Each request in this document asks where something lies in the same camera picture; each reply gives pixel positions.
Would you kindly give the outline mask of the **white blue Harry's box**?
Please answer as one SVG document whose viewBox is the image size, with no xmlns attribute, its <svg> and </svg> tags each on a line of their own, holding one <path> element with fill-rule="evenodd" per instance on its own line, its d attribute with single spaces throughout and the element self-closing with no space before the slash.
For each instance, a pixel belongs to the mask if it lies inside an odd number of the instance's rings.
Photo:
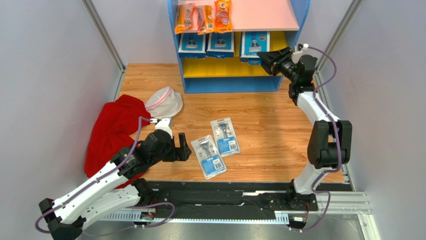
<svg viewBox="0 0 426 240">
<path fill-rule="evenodd" d="M 206 55 L 216 59 L 233 58 L 235 56 L 235 34 L 233 32 L 210 33 Z"/>
<path fill-rule="evenodd" d="M 207 56 L 207 37 L 205 34 L 181 33 L 178 56 L 182 59 L 205 59 Z"/>
</svg>

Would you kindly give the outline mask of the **orange BIC razor bag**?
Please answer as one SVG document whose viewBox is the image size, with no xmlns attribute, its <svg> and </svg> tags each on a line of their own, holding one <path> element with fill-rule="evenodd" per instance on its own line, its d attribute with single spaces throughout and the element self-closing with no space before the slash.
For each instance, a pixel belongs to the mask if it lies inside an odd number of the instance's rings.
<svg viewBox="0 0 426 240">
<path fill-rule="evenodd" d="M 233 31 L 231 21 L 232 1 L 216 0 L 214 2 L 214 30 L 217 33 L 228 33 Z"/>
</svg>

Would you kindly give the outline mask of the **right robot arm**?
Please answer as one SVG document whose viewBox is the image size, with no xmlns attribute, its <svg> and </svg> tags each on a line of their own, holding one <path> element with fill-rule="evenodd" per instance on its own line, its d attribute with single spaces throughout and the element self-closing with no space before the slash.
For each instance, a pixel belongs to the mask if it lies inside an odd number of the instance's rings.
<svg viewBox="0 0 426 240">
<path fill-rule="evenodd" d="M 316 200 L 319 183 L 329 174 L 338 172 L 350 160 L 352 123 L 335 116 L 317 94 L 313 84 L 317 58 L 289 47 L 276 51 L 257 53 L 261 66 L 267 74 L 282 74 L 290 80 L 288 94 L 312 124 L 307 146 L 308 164 L 301 174 L 293 179 L 285 193 L 289 209 L 307 208 Z"/>
</svg>

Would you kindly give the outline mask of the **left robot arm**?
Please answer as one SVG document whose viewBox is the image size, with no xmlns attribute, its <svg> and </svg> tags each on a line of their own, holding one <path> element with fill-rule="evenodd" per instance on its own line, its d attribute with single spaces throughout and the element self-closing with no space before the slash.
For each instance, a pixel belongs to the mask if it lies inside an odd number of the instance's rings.
<svg viewBox="0 0 426 240">
<path fill-rule="evenodd" d="M 149 207 L 154 201 L 148 182 L 139 178 L 159 162 L 187 161 L 192 151 L 183 132 L 179 147 L 157 129 L 145 140 L 122 148 L 86 182 L 61 198 L 42 200 L 35 228 L 55 240 L 75 240 L 94 222 L 128 207 Z"/>
</svg>

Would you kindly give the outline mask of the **blue razor box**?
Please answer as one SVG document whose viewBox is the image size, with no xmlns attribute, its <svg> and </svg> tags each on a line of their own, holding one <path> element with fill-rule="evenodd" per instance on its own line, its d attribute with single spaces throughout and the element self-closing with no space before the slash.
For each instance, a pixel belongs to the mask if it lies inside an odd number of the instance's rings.
<svg viewBox="0 0 426 240">
<path fill-rule="evenodd" d="M 269 31 L 244 31 L 241 33 L 239 59 L 242 63 L 259 66 L 262 60 L 258 56 L 258 53 L 269 51 Z"/>
</svg>

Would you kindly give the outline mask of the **clear blister razor pack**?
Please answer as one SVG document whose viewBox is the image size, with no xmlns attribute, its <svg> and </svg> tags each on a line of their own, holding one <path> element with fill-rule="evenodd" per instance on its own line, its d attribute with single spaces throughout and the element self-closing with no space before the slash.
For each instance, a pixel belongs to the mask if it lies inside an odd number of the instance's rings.
<svg viewBox="0 0 426 240">
<path fill-rule="evenodd" d="M 212 120 L 210 122 L 215 144 L 222 157 L 227 157 L 241 152 L 240 145 L 230 117 Z"/>
<path fill-rule="evenodd" d="M 228 170 L 211 135 L 193 140 L 191 146 L 206 180 Z"/>
</svg>

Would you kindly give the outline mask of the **narrow orange razor pack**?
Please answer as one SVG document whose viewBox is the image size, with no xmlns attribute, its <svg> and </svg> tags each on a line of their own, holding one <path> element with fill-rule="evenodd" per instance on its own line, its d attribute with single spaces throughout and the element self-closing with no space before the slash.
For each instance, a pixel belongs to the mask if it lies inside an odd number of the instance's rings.
<svg viewBox="0 0 426 240">
<path fill-rule="evenodd" d="M 213 7 L 211 5 L 197 5 L 197 34 L 204 35 L 215 32 Z"/>
</svg>

